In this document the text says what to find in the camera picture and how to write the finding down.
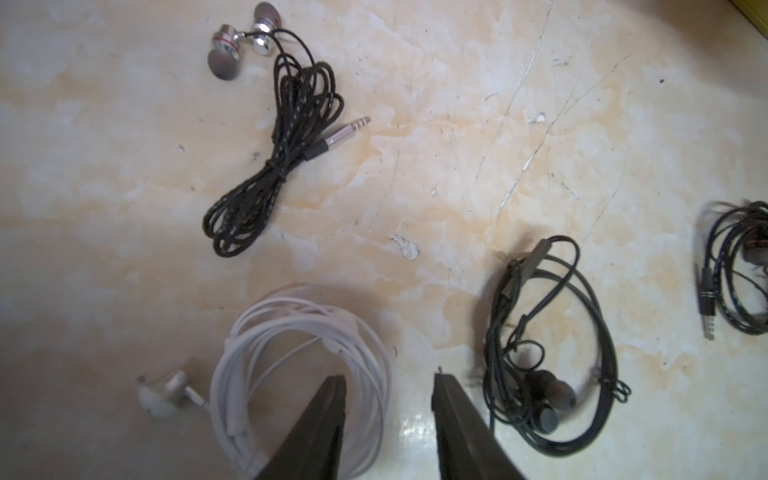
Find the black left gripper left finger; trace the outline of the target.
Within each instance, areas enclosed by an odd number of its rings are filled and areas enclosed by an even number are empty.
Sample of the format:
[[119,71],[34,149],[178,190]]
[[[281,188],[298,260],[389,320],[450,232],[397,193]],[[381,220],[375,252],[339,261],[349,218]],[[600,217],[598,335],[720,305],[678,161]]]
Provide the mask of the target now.
[[345,377],[327,377],[256,479],[337,479],[345,400]]

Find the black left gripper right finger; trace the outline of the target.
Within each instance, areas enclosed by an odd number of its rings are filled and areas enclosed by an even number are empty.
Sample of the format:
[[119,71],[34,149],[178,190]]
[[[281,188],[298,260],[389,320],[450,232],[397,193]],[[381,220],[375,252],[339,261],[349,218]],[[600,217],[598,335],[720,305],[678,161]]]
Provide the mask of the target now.
[[455,376],[434,375],[431,407],[442,479],[524,479]]

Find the yellow bottom drawer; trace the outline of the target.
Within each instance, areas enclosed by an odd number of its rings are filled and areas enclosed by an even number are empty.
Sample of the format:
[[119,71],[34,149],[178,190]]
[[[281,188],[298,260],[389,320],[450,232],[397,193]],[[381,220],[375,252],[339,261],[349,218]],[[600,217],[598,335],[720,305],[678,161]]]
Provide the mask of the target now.
[[764,36],[768,36],[768,0],[731,0],[731,3]]

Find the white earphones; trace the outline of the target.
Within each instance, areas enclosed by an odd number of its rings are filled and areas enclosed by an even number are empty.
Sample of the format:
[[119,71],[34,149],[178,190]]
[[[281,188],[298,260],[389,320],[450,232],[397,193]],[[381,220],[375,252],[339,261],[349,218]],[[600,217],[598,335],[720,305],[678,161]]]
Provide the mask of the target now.
[[174,415],[185,400],[204,408],[230,462],[255,477],[275,457],[303,402],[334,374],[347,387],[340,476],[356,479],[382,446],[391,366],[369,320],[335,305],[324,291],[285,288],[243,312],[224,340],[208,395],[193,389],[187,372],[175,370],[143,383],[138,400],[157,418]]

